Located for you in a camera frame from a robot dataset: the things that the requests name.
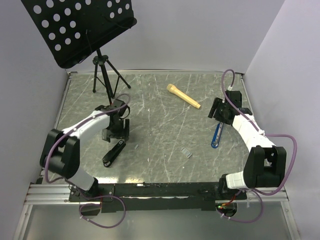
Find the black stapler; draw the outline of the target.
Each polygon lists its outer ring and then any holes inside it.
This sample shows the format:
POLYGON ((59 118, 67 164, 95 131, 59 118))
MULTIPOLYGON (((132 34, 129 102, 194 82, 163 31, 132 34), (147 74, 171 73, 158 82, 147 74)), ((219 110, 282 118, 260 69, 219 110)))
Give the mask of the black stapler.
POLYGON ((126 146, 126 142, 123 140, 120 140, 111 150, 109 150, 104 157, 102 158, 103 166, 106 168, 109 168, 113 162, 116 160, 118 155, 121 153, 121 151, 126 146))

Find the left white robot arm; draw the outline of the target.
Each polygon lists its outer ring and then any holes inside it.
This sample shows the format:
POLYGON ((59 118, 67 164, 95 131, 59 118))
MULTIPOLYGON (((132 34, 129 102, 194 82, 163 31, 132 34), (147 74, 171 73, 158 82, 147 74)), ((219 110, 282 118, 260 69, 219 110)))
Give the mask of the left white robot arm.
POLYGON ((115 99, 111 105, 99 105, 94 111, 71 127, 63 130, 52 129, 47 137, 40 157, 44 169, 44 179, 49 179, 49 172, 56 174, 58 180, 65 180, 73 185, 87 201, 95 200, 99 193, 99 181, 80 166, 83 143, 93 138, 98 132, 108 143, 112 139, 118 143, 102 158, 104 167, 109 168, 126 146, 130 134, 131 109, 128 103, 115 99))

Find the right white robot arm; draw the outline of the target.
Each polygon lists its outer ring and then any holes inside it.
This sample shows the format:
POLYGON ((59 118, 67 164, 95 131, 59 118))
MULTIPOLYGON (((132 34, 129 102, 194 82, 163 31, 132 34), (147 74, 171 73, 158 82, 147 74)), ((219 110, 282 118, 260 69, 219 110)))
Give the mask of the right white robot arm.
POLYGON ((287 152, 263 135, 250 109, 242 107, 240 91, 226 90, 224 99, 216 97, 208 117, 218 121, 212 148, 218 148, 224 125, 230 125, 239 133, 249 151, 242 171, 226 173, 220 178, 218 193, 223 199, 230 199, 236 189, 276 188, 281 185, 285 177, 287 152))

